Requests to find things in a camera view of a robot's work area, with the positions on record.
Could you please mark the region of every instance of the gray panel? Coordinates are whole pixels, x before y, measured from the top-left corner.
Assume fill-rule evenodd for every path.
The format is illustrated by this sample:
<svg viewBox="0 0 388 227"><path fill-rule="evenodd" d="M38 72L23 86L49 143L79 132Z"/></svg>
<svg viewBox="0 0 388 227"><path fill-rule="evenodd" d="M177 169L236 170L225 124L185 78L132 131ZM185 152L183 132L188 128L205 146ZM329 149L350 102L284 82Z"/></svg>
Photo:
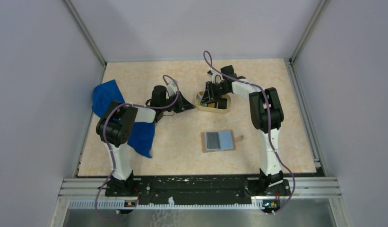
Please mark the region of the gray panel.
<svg viewBox="0 0 388 227"><path fill-rule="evenodd" d="M72 0L107 61L291 57L319 0Z"/></svg>
<svg viewBox="0 0 388 227"><path fill-rule="evenodd" d="M0 227L48 226L101 68L60 0L0 1Z"/></svg>
<svg viewBox="0 0 388 227"><path fill-rule="evenodd" d="M331 1L295 66L354 226L388 226L388 0Z"/></svg>
<svg viewBox="0 0 388 227"><path fill-rule="evenodd" d="M335 226L328 200L291 200L276 216L260 210L135 210L116 221L100 219L95 210L68 210L64 227L303 227ZM111 217L114 210L102 210Z"/></svg>

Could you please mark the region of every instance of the blue cloth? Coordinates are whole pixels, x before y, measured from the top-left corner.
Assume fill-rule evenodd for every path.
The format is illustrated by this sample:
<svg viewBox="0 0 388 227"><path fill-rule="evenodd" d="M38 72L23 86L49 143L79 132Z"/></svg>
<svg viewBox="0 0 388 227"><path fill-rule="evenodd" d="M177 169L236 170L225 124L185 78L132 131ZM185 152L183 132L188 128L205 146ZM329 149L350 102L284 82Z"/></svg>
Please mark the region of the blue cloth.
<svg viewBox="0 0 388 227"><path fill-rule="evenodd" d="M115 80L100 84L92 92L92 111L102 117L112 101L124 103L123 95ZM127 142L134 150L142 156L152 158L150 150L155 136L155 124L146 122L135 122L130 138Z"/></svg>

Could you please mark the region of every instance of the purple cable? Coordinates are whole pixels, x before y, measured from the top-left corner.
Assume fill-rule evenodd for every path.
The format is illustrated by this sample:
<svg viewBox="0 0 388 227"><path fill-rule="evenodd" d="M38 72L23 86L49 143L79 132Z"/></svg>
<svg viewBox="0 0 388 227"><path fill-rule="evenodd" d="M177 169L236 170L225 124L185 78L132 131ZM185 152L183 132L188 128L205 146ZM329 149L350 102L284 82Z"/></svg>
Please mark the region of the purple cable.
<svg viewBox="0 0 388 227"><path fill-rule="evenodd" d="M179 98L179 95L180 95L180 88L177 84L177 81L175 79L173 79L171 76L169 75L163 75L163 80L164 82L167 84L167 81L165 79L165 77L168 77L172 80L172 82L174 82L174 84L176 85L177 87L177 92L176 92L176 98L173 100L173 102L167 106L146 106L146 105L134 105L134 104L131 104L131 103L122 103L120 105L118 105L117 107L115 107L109 114L109 116L106 118L106 121L103 125L103 139L105 140L105 143L107 145L107 147L109 148L109 152L110 152L110 156L112 157L112 164L113 164L113 170L112 172L107 176L107 178L105 179L104 183L99 187L99 191L98 191L98 194L96 195L96 198L95 198L95 211L97 213L97 215L104 219L104 220L115 220L119 217L119 215L116 215L115 217L113 218L106 218L104 216L102 216L100 213L99 213L99 210L98 210L98 199L99 199L99 195L102 191L102 189L105 187L105 185L107 184L108 180L110 179L110 177L113 175L114 171L116 170L116 159L114 158L114 154L113 154L113 149L109 143L109 141L107 140L107 137L106 137L106 127L107 127L107 124L109 123L109 120L112 118L112 115L119 109L121 108L122 106L125 106L125 105L130 105L130 106L137 106L137 107L142 107L142 108L148 108L148 109L167 109L171 106L173 106L176 102L177 102L177 99Z"/></svg>
<svg viewBox="0 0 388 227"><path fill-rule="evenodd" d="M208 62L207 58L206 58L206 54L209 55L209 59L210 59L210 63ZM253 84L253 83L249 83L249 82L246 82L246 81L242 81L242 80L238 80L236 78L233 78L229 75L226 75L222 72L220 72L219 70L217 70L215 67L213 67L212 65L212 56L210 55L209 51L204 51L203 53L203 56L204 56L204 60L206 61L206 63L209 65L209 67L211 67L215 72L219 73L220 75L226 77L226 78L229 78L233 81L237 81L237 82L240 82L240 83L243 83L243 84L248 84L248 85L252 85L254 87L257 87L260 89L260 91L262 92L262 95L265 99L265 103L266 103L266 111L267 111L267 133L268 133L268 137L269 137L269 143L270 143L270 146L271 148L273 149L275 155L276 155L276 158L277 160L279 161L279 163L286 169L288 170L288 172L290 173L291 177L293 178L293 190L291 191L291 194L290 196L288 197L287 201L280 207L279 210L277 210L276 212L274 213L268 213L268 214L277 214L278 212L280 212L287 204L288 202L290 201L291 197L294 195L294 191L295 191L295 177L294 177L294 174L293 172L291 171L290 168L288 168L286 165L284 165L284 163L282 162L282 160L280 159L280 156L279 154L277 153L275 147L273 146L273 143L272 143L272 137L271 137L271 134L270 134L270 130L272 128L272 121L270 119L270 107L269 107L269 101L267 99L267 95L265 93L265 91L263 90L263 88L259 85L256 85L256 84Z"/></svg>

